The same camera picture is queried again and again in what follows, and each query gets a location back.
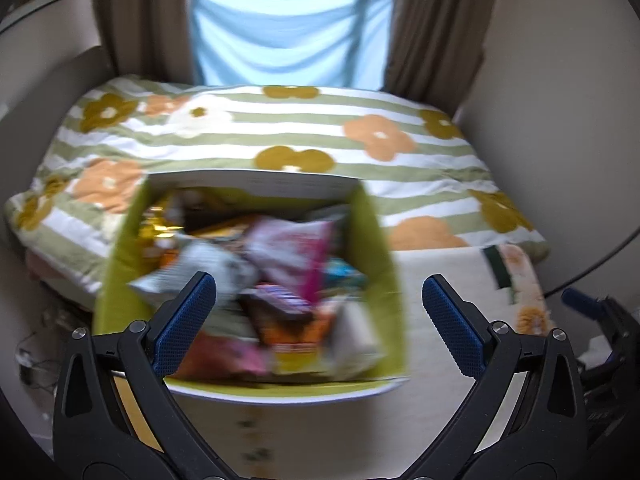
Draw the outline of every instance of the yellow-green box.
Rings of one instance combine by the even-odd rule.
[[[166,378],[172,392],[246,404],[315,404],[387,392],[406,380],[402,297],[393,260],[371,200],[361,181],[337,175],[261,170],[191,170],[151,173],[134,198],[122,226],[94,315],[94,333],[121,332],[135,319],[153,313],[127,283],[144,274],[137,243],[144,210],[163,192],[208,188],[238,213],[275,215],[336,203],[351,205],[345,259],[368,278],[364,300],[382,342],[384,357],[375,368],[349,382],[319,384],[215,384]]]

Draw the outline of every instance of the striped bedding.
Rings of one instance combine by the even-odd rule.
[[[5,213],[27,248],[96,294],[145,173],[191,168],[360,178],[393,250],[513,243],[534,261],[547,252],[445,114],[355,89],[110,80],[69,110]]]

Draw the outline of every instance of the brown curtain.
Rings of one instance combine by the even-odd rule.
[[[494,0],[396,0],[384,90],[453,115],[482,61]]]
[[[193,82],[190,0],[93,0],[102,44],[119,74]]]

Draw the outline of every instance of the curtain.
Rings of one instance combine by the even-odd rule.
[[[453,115],[482,61],[494,0],[396,0],[385,91]]]
[[[119,74],[193,82],[189,0],[93,0],[102,38]]]
[[[200,81],[379,90],[394,0],[193,0]]]

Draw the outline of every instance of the pink and white package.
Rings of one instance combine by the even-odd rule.
[[[319,299],[332,222],[290,222],[261,217],[247,234],[245,256],[270,282],[311,304]]]

